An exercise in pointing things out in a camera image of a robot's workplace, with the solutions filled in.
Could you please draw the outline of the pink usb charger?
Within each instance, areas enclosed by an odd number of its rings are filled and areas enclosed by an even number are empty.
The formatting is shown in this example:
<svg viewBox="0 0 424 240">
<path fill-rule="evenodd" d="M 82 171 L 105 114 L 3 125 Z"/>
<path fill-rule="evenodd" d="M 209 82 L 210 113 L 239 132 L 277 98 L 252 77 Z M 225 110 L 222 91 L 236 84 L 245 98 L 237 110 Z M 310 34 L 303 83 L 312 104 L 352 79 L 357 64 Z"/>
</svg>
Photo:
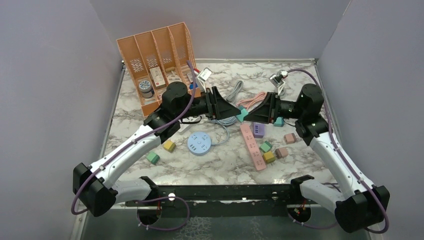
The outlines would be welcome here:
<svg viewBox="0 0 424 240">
<path fill-rule="evenodd" d="M 289 155 L 289 152 L 286 147 L 279 147 L 274 152 L 278 159 L 285 158 Z"/>
<path fill-rule="evenodd" d="M 285 134 L 283 138 L 286 144 L 293 144 L 297 141 L 296 135 L 294 133 Z"/>
</svg>

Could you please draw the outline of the green usb charger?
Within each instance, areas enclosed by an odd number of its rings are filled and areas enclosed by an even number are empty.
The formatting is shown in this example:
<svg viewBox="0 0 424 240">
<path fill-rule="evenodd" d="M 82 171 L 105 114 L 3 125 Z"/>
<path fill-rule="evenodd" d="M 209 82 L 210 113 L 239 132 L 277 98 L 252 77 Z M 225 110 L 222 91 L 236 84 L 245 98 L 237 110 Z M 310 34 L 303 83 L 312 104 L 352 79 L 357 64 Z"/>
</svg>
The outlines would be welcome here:
<svg viewBox="0 0 424 240">
<path fill-rule="evenodd" d="M 259 149 L 263 152 L 263 153 L 267 153 L 270 152 L 273 148 L 273 145 L 268 142 L 268 141 L 264 141 L 260 146 Z"/>
</svg>

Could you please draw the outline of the white power strip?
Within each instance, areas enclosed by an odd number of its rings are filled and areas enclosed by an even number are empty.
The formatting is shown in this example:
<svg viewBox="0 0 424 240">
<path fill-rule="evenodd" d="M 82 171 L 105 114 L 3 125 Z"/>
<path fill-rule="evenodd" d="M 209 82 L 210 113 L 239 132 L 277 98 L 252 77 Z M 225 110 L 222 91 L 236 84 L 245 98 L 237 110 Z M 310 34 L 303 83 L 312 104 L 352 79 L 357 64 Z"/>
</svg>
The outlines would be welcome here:
<svg viewBox="0 0 424 240">
<path fill-rule="evenodd" d="M 199 116 L 190 116 L 187 118 L 182 118 L 180 122 L 180 129 L 177 131 L 179 134 L 185 133 L 192 125 L 200 123 L 202 117 Z"/>
</svg>

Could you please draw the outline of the teal usb charger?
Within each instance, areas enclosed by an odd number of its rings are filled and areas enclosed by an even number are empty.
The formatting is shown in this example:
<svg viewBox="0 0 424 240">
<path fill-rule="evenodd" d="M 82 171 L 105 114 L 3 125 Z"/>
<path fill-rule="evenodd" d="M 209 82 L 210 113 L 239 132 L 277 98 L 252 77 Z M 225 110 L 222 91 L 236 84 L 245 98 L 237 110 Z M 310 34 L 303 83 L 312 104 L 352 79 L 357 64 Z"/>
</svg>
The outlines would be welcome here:
<svg viewBox="0 0 424 240">
<path fill-rule="evenodd" d="M 242 105 L 238 106 L 238 109 L 240 110 L 240 114 L 236 115 L 235 118 L 242 123 L 244 121 L 245 116 L 249 114 L 249 112 L 246 110 L 246 108 Z"/>
<path fill-rule="evenodd" d="M 277 117 L 277 118 L 274 120 L 274 122 L 273 122 L 273 125 L 274 125 L 275 127 L 283 127 L 283 126 L 284 126 L 284 124 L 285 124 L 285 121 L 284 121 L 284 119 L 283 119 L 282 117 Z"/>
</svg>

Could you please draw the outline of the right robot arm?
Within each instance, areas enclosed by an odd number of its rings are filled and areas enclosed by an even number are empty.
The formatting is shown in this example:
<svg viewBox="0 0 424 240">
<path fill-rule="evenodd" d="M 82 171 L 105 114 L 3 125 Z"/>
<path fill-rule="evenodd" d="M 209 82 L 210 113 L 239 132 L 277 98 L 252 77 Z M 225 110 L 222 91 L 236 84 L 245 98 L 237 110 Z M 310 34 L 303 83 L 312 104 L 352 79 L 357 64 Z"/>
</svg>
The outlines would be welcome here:
<svg viewBox="0 0 424 240">
<path fill-rule="evenodd" d="M 296 101 L 281 100 L 276 93 L 268 92 L 244 120 L 270 124 L 278 117 L 294 119 L 298 136 L 320 157 L 338 183 L 339 190 L 333 190 L 309 175 L 295 178 L 288 190 L 292 202 L 300 204 L 309 199 L 321 205 L 334 214 L 347 233 L 368 230 L 381 222 L 388 224 L 389 191 L 383 185 L 376 186 L 353 163 L 321 116 L 323 104 L 321 88 L 308 83 Z"/>
</svg>

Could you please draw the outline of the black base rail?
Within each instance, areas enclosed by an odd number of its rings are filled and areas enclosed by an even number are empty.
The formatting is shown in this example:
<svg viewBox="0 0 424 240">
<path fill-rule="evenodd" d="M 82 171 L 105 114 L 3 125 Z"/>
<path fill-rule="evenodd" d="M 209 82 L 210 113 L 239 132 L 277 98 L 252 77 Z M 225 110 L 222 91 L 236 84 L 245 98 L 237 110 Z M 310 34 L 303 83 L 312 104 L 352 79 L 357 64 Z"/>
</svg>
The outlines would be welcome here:
<svg viewBox="0 0 424 240">
<path fill-rule="evenodd" d="M 153 201 L 130 200 L 125 206 L 162 218 L 287 217 L 289 209 L 309 210 L 312 203 L 290 184 L 159 185 L 148 199 Z"/>
</svg>

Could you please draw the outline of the round blue power strip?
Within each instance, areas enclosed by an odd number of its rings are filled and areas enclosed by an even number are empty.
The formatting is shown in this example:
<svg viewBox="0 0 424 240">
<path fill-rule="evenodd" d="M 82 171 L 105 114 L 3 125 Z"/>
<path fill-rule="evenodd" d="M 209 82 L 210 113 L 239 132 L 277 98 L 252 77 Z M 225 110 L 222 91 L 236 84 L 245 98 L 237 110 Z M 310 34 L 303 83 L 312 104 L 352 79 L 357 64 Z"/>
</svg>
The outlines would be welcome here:
<svg viewBox="0 0 424 240">
<path fill-rule="evenodd" d="M 195 156 L 206 155 L 212 146 L 211 137 L 202 131 L 193 132 L 187 140 L 188 150 Z"/>
</svg>

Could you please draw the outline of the pink power strip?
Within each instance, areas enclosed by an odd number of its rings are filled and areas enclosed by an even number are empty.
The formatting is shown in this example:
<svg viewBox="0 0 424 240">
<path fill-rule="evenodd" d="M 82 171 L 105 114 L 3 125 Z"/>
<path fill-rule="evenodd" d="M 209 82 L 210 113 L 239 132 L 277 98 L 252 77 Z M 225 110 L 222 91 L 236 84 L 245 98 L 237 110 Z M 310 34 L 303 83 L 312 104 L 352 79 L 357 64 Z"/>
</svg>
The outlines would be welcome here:
<svg viewBox="0 0 424 240">
<path fill-rule="evenodd" d="M 240 125 L 240 131 L 245 141 L 247 150 L 252 158 L 253 164 L 257 171 L 262 171 L 267 168 L 267 165 L 262 157 L 262 153 L 258 147 L 258 144 L 253 136 L 251 128 L 248 124 L 242 123 Z"/>
</svg>

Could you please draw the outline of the pink usb charger upper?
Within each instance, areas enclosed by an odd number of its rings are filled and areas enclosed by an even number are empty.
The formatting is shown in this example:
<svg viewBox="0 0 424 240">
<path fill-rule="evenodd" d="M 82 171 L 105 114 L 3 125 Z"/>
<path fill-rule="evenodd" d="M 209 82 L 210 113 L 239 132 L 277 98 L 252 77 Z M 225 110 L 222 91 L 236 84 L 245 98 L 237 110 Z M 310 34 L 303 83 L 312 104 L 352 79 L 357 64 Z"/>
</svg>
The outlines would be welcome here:
<svg viewBox="0 0 424 240">
<path fill-rule="evenodd" d="M 293 144 L 297 141 L 296 135 L 294 133 L 285 134 L 283 138 L 286 144 Z"/>
</svg>

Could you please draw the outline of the yellow charger left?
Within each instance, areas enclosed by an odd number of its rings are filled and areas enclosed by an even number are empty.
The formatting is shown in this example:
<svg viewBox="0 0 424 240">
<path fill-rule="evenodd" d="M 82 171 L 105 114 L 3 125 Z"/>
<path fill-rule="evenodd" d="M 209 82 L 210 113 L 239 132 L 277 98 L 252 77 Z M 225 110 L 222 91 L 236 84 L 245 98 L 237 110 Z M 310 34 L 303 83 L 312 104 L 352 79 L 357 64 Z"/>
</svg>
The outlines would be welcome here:
<svg viewBox="0 0 424 240">
<path fill-rule="evenodd" d="M 176 144 L 171 140 L 167 140 L 166 142 L 163 143 L 163 148 L 166 151 L 172 153 L 176 148 Z"/>
</svg>

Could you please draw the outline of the round tin in organizer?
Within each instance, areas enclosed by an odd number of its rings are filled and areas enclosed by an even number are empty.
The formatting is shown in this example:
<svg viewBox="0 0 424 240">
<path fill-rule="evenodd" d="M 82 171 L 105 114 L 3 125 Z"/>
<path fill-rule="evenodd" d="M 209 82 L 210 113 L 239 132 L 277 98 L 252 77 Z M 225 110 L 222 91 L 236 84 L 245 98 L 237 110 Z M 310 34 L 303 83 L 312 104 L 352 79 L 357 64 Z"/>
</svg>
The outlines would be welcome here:
<svg viewBox="0 0 424 240">
<path fill-rule="evenodd" d="M 142 80 L 138 83 L 138 89 L 144 98 L 152 98 L 154 96 L 154 89 L 149 80 Z"/>
</svg>

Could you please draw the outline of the orange desk file organizer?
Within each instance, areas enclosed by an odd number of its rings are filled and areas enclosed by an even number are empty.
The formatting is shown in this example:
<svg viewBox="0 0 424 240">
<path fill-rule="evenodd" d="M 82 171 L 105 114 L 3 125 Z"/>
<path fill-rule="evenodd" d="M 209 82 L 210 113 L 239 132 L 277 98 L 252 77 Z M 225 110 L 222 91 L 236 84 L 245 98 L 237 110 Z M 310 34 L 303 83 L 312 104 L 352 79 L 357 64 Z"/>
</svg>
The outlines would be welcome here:
<svg viewBox="0 0 424 240">
<path fill-rule="evenodd" d="M 152 113 L 161 103 L 162 95 L 171 82 L 184 83 L 188 91 L 193 89 L 192 74 L 187 62 L 196 66 L 190 31 L 184 22 L 151 31 L 119 38 L 116 41 L 123 62 L 136 87 L 141 111 L 144 116 Z M 166 86 L 157 89 L 150 69 L 160 67 Z M 154 95 L 144 98 L 139 82 L 149 80 Z"/>
</svg>

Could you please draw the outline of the purple power strip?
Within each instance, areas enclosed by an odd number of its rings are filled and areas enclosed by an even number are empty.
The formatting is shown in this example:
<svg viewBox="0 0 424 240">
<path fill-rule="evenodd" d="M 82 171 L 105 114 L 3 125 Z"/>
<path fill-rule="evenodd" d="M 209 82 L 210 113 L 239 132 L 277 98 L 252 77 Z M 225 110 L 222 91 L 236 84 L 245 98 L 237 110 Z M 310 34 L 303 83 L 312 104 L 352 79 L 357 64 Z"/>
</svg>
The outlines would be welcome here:
<svg viewBox="0 0 424 240">
<path fill-rule="evenodd" d="M 252 125 L 253 136 L 262 139 L 265 136 L 265 125 L 263 123 L 254 122 Z"/>
</svg>

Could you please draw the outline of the yellow usb charger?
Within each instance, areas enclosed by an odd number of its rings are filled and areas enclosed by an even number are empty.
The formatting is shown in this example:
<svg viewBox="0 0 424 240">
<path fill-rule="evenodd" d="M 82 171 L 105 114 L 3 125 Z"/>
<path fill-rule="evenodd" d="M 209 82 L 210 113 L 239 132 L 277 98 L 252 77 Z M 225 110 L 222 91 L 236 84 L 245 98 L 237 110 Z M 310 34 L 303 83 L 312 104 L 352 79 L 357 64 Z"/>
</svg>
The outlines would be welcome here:
<svg viewBox="0 0 424 240">
<path fill-rule="evenodd" d="M 271 164 L 276 160 L 275 155 L 271 151 L 265 152 L 262 158 L 266 164 Z"/>
</svg>

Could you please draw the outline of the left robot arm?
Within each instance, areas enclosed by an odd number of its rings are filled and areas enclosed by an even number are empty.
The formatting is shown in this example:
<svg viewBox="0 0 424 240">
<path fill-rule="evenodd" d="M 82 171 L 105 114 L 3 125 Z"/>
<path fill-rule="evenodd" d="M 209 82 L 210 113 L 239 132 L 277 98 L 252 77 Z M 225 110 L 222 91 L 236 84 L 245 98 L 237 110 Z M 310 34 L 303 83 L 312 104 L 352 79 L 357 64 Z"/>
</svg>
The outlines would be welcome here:
<svg viewBox="0 0 424 240">
<path fill-rule="evenodd" d="M 75 195 L 71 213 L 76 203 L 85 205 L 94 217 L 105 214 L 121 198 L 131 200 L 116 185 L 120 176 L 143 155 L 166 142 L 181 127 L 179 120 L 205 115 L 212 120 L 222 120 L 240 114 L 240 110 L 226 101 L 217 87 L 207 89 L 199 97 L 189 93 L 182 82 L 172 82 L 162 94 L 162 103 L 146 117 L 138 130 L 109 155 L 91 163 L 79 163 L 72 172 L 72 191 Z"/>
</svg>

